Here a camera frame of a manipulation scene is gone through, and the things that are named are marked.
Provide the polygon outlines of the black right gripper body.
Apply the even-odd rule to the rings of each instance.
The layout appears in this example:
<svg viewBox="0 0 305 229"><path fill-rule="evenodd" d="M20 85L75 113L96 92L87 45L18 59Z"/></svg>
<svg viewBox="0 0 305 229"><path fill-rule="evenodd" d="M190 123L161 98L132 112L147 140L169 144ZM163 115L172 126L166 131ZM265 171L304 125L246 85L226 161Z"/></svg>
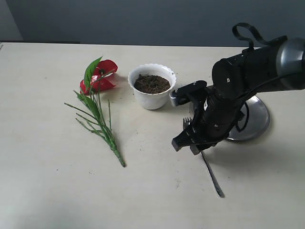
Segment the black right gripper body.
<svg viewBox="0 0 305 229"><path fill-rule="evenodd" d="M191 85L188 97L195 106L188 125L189 146L207 149L228 137L240 117L245 92L234 86Z"/></svg>

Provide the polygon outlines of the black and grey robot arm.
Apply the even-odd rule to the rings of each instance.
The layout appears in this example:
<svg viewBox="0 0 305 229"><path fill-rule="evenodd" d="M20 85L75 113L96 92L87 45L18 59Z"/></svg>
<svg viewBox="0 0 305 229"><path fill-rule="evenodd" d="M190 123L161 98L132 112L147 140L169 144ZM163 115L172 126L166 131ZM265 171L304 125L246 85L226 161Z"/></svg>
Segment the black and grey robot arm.
<svg viewBox="0 0 305 229"><path fill-rule="evenodd" d="M174 90L173 106L192 103L193 119L172 140L175 150L185 146L205 150L225 140L238 122L249 118L242 107L257 93L303 90L305 41L294 38L263 48L245 49L223 58L212 69L212 85L203 80Z"/></svg>

